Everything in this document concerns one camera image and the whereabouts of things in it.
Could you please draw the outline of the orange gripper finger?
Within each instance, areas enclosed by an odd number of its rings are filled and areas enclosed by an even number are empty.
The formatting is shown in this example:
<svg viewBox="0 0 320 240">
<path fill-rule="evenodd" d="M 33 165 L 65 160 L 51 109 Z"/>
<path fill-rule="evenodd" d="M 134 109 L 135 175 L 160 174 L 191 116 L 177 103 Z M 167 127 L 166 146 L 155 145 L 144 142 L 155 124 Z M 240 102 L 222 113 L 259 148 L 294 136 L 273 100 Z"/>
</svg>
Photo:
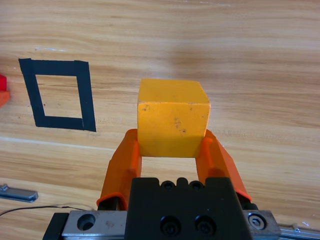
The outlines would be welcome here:
<svg viewBox="0 0 320 240">
<path fill-rule="evenodd" d="M 138 130 L 130 129 L 109 161 L 100 198 L 99 210 L 127 210 L 132 180 L 142 172 Z"/>
<path fill-rule="evenodd" d="M 4 106 L 10 99 L 9 91 L 0 91 L 0 108 Z"/>
<path fill-rule="evenodd" d="M 198 180 L 201 183 L 204 184 L 207 178 L 229 178 L 235 192 L 252 201 L 233 158 L 210 130 L 205 133 L 195 163 Z"/>
</svg>

